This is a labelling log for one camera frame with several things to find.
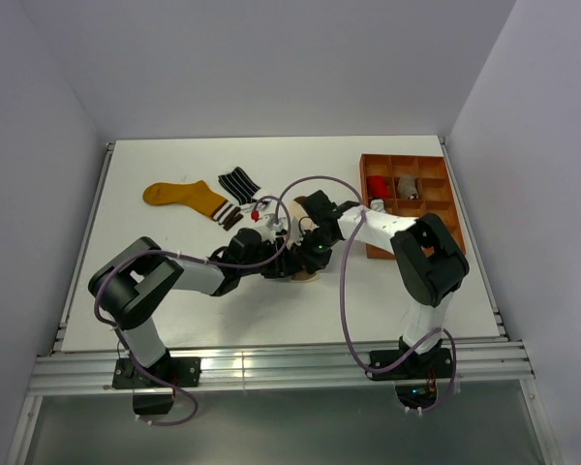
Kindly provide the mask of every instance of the white wall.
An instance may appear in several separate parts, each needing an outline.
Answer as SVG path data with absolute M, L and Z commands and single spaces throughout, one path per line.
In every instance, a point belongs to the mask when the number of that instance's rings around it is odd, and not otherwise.
M 108 139 L 447 134 L 514 0 L 20 0 Z
M 581 0 L 519 0 L 450 154 L 508 329 L 581 464 Z
M 103 146 L 15 0 L 0 0 L 0 463 L 55 335 Z

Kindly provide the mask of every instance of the red sock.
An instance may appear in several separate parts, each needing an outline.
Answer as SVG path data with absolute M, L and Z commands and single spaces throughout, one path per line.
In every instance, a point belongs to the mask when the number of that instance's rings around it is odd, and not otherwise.
M 368 176 L 368 191 L 375 199 L 389 199 L 389 191 L 383 176 Z

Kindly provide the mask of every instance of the brown box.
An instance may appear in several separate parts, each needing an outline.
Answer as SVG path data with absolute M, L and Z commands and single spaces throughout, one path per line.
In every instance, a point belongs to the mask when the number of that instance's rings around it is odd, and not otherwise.
M 465 253 L 465 242 L 443 157 L 365 153 L 359 161 L 359 173 L 361 175 L 361 195 L 366 206 L 370 206 L 372 200 L 368 193 L 366 179 L 369 176 L 382 176 L 389 193 L 389 198 L 384 199 L 385 209 L 388 213 L 398 216 L 422 216 L 427 212 L 436 213 Z M 416 179 L 417 192 L 419 193 L 417 201 L 398 198 L 396 186 L 398 186 L 400 177 L 405 174 L 411 174 Z M 426 251 L 427 255 L 431 253 L 432 250 Z M 389 252 L 372 245 L 366 245 L 366 255 L 369 259 L 395 259 Z

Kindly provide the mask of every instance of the white table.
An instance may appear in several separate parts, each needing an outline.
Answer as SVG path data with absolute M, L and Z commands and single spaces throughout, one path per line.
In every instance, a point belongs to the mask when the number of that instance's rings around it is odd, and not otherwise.
M 225 245 L 230 232 L 182 205 L 152 207 L 143 190 L 155 182 L 195 182 L 231 199 L 217 175 L 242 167 L 261 187 L 280 192 L 298 177 L 327 174 L 359 188 L 362 153 L 443 156 L 435 136 L 267 139 L 121 140 L 115 145 L 97 213 L 69 307 L 64 352 L 116 348 L 116 336 L 92 312 L 88 280 L 138 237 L 148 235 L 163 248 L 204 257 Z M 352 194 L 333 183 L 312 181 L 295 187 L 289 200 L 323 189 L 335 202 Z M 445 326 L 457 338 L 499 336 L 474 248 L 459 209 L 471 271 L 452 299 Z M 308 284 L 245 278 L 223 297 L 171 291 L 154 318 L 172 348 L 218 348 L 326 344 L 344 341 L 338 308 L 343 244 L 321 279 Z M 353 245 L 347 279 L 348 318 L 355 341 L 396 340 L 405 327 L 410 297 L 394 261 L 368 260 Z

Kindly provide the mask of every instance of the brown sock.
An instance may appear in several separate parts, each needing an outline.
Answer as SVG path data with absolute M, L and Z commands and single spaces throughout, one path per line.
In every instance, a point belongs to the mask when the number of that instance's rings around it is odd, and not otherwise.
M 241 209 L 209 189 L 204 181 L 194 184 L 169 184 L 158 182 L 148 186 L 142 198 L 149 205 L 180 203 L 209 217 L 228 231 L 243 215 Z

